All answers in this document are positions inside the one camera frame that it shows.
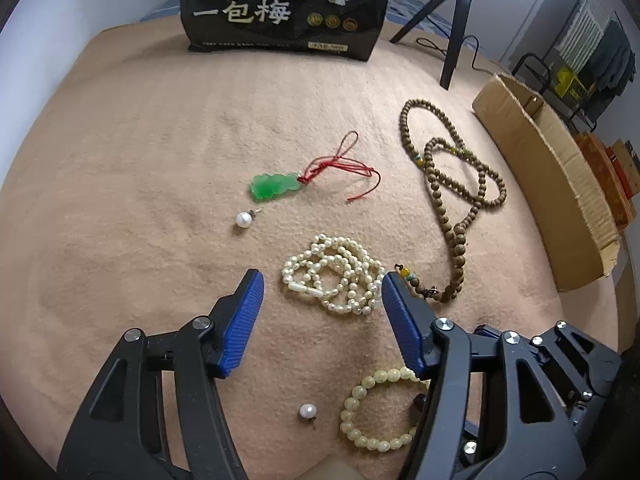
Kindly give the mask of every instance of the bead bracelet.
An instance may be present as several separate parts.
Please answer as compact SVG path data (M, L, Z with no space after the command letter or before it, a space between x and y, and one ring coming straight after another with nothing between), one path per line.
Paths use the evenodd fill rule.
M353 425L356 410L360 407L360 401L367 396L367 391L372 389L376 384L382 384L386 381L397 383L400 379L409 380L414 383L422 383L429 387L429 381L421 381L412 370L403 366L399 370L391 368L389 371L378 370L372 376L366 376L362 382L351 391L351 397L344 401L344 410L340 413L340 431L343 432L356 447L366 447L380 453L386 453L390 449L400 449L402 446L409 444L415 436L416 428L410 428L407 433L403 433L396 438L389 440L378 440L376 438L368 438L362 434Z
M342 275L334 288L322 286L321 272L329 268ZM294 280L294 273L302 270L302 280ZM314 237L308 250L297 256L290 256L281 271L282 281L289 290L320 300L329 312L336 314L371 314L380 306L382 279L386 269L380 260L369 256L362 244L349 237L328 237L319 234ZM331 300L346 290L346 304L333 303Z

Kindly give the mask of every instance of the pearl pendant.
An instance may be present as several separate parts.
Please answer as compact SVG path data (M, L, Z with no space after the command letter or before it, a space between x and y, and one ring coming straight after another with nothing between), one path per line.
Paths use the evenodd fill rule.
M236 225L238 227L241 227L242 229L251 227L251 224L254 222L255 216L260 211L262 211L262 208L258 208L256 210L249 209L249 212L242 211L241 213L238 213L238 216L236 216Z
M318 409L316 408L315 404L303 404L302 406L300 406L300 409L298 410L298 413L300 414L300 416L302 418L306 418L306 420L311 420L312 418L316 418L316 413L318 412Z

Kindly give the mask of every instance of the pearl necklace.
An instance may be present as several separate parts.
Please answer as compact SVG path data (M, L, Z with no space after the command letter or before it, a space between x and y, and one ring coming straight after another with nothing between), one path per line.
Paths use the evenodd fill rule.
M367 391L372 389L376 384L382 384L386 381L397 383L400 379L409 380L414 383L422 383L429 387L429 381L421 381L412 370L403 366L399 370L391 368L385 372L378 370L373 376L366 376L362 382L351 391L351 397L344 401L344 410L340 414L340 431L343 432L356 447L366 447L369 450L378 450L380 453L386 453L390 449L400 449L402 446L410 444L414 439L416 428L410 428L407 433L403 433L396 438L389 440L378 440L376 438L368 438L362 434L353 425L356 410L360 407L360 401L367 396Z
M322 286L321 270L324 268L342 275L335 288L325 290ZM300 282L295 281L293 277L297 270L304 273ZM281 274L282 281L289 290L318 298L329 312L351 312L359 316L370 314L380 306L382 279L385 277L386 269L380 260L369 256L369 252L356 240L319 234L314 237L308 250L287 259ZM358 296L360 286L366 291ZM344 290L347 291L346 304L330 301Z

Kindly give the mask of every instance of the gold logo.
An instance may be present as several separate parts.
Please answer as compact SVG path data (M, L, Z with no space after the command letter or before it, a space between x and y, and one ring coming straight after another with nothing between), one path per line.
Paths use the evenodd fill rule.
M312 12L306 18L306 22L312 27L317 27L318 25L322 25L322 14L318 14L317 12Z
M326 23L326 26L329 28L338 28L340 27L340 18L338 18L338 16L336 16L335 14L329 14L325 19L324 22Z
M353 32L358 28L358 22L353 18L347 18L342 22L342 26L347 32Z

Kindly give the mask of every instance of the tripod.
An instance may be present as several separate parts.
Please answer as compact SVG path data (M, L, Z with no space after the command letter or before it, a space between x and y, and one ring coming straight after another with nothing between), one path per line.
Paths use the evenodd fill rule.
M446 0L431 0L420 10L420 12L412 17L412 19L409 20L409 22L394 37L391 38L391 43L397 43L402 40L402 38L404 38L412 28L418 25L418 23L441 6L445 1ZM458 57L460 56L460 49L462 48L462 43L465 37L466 20L469 17L470 7L471 0L456 0L456 9L453 13L453 22L451 23L449 46L447 47L447 55L444 60L442 75L440 76L440 86L445 90L449 90L453 71L458 64Z

